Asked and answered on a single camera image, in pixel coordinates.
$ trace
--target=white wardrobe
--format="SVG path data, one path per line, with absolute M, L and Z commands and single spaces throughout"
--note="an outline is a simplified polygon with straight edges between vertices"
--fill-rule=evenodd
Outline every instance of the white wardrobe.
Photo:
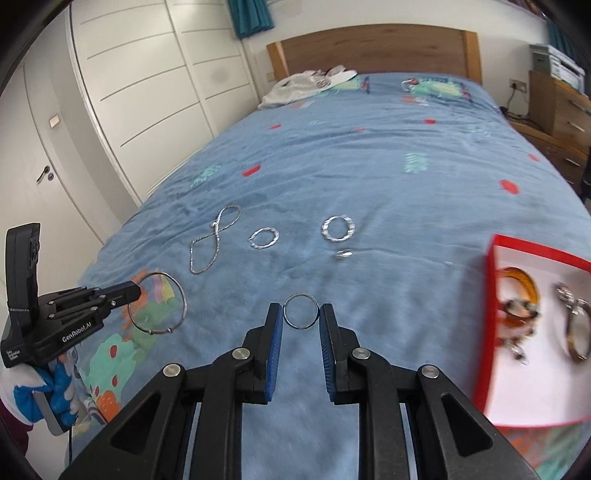
M 256 109 L 224 0 L 74 0 L 70 21 L 91 114 L 140 202 Z

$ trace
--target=bed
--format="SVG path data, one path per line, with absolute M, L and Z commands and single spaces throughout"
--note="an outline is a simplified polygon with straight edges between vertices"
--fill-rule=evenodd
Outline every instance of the bed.
M 438 365 L 471 395 L 492 234 L 589 256 L 588 212 L 480 86 L 476 34 L 361 25 L 268 49 L 278 80 L 339 63 L 359 74 L 220 134 L 109 239 L 81 284 L 166 271 L 182 284 L 189 309 L 179 330 L 155 336 L 135 329 L 120 309 L 70 351 L 89 411 L 74 431 L 74 454 L 163 365 L 212 362 L 263 323 L 271 302 L 300 291 L 332 303 L 339 324 L 392 364 Z M 416 78 L 445 88 L 413 89 Z M 189 245 L 212 231 L 227 205 L 241 206 L 242 216 L 220 233 L 211 268 L 194 275 Z M 342 244 L 326 241 L 322 223 L 343 214 L 355 234 Z M 222 225 L 235 215 L 227 210 Z M 279 230 L 277 244 L 251 248 L 248 238 L 267 226 Z M 340 236 L 345 226 L 334 224 L 331 233 Z M 339 249 L 353 255 L 339 261 Z M 196 244 L 195 268 L 214 250 L 213 237 Z M 147 329 L 174 324 L 180 310 L 178 290 L 162 277 L 142 284 L 132 306 Z M 357 409 L 330 403 L 316 329 L 284 329 L 273 402 L 244 408 L 245 479 L 356 478 Z M 544 480 L 557 480 L 591 427 L 504 433 Z

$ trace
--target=electrical outlet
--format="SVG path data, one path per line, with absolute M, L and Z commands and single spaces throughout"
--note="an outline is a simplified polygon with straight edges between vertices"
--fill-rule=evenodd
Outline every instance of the electrical outlet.
M 527 93 L 527 83 L 522 82 L 521 80 L 511 79 L 509 80 L 509 87 L 513 88 L 514 83 L 517 85 L 517 90 L 523 93 Z

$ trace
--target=silver bangle bracelet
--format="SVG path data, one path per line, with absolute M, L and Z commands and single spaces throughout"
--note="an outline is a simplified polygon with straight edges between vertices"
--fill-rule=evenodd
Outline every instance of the silver bangle bracelet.
M 146 275 L 144 275 L 142 278 L 139 279 L 138 282 L 136 282 L 137 285 L 140 285 L 144 280 L 146 280 L 147 278 L 150 278 L 154 275 L 162 275 L 163 277 L 166 277 L 167 279 L 169 279 L 170 281 L 172 281 L 178 288 L 178 290 L 181 293 L 181 298 L 183 299 L 183 313 L 181 314 L 181 319 L 179 320 L 179 322 L 170 327 L 167 328 L 166 330 L 148 330 L 145 329 L 143 327 L 141 327 L 140 325 L 138 325 L 134 319 L 134 316 L 131 314 L 131 308 L 130 305 L 131 303 L 127 304 L 127 314 L 129 315 L 129 319 L 131 320 L 131 323 L 134 324 L 134 326 L 138 329 L 141 330 L 144 333 L 147 333 L 149 335 L 163 335 L 165 333 L 173 333 L 178 327 L 181 326 L 181 324 L 184 322 L 186 316 L 187 316 L 187 297 L 185 296 L 184 290 L 181 286 L 181 284 L 177 281 L 176 278 L 174 278 L 172 275 L 167 274 L 166 272 L 150 272 L 147 273 Z
M 591 356 L 591 330 L 589 331 L 589 343 L 587 344 L 587 352 L 580 353 L 574 342 L 573 322 L 578 315 L 586 314 L 591 322 L 591 305 L 583 299 L 578 299 L 574 296 L 570 288 L 562 283 L 555 285 L 558 299 L 564 304 L 567 310 L 566 330 L 564 332 L 566 337 L 566 345 L 569 351 L 569 357 L 575 364 L 580 364 L 586 361 Z

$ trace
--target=black camera device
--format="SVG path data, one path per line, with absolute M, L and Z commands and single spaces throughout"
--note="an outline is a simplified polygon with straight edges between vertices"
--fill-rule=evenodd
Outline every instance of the black camera device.
M 6 235 L 6 289 L 9 319 L 0 352 L 7 368 L 26 363 L 49 370 L 48 364 L 100 330 L 111 310 L 139 298 L 132 281 L 107 288 L 70 288 L 38 297 L 39 223 L 11 228 Z M 51 412 L 45 397 L 35 400 L 54 435 L 67 428 Z

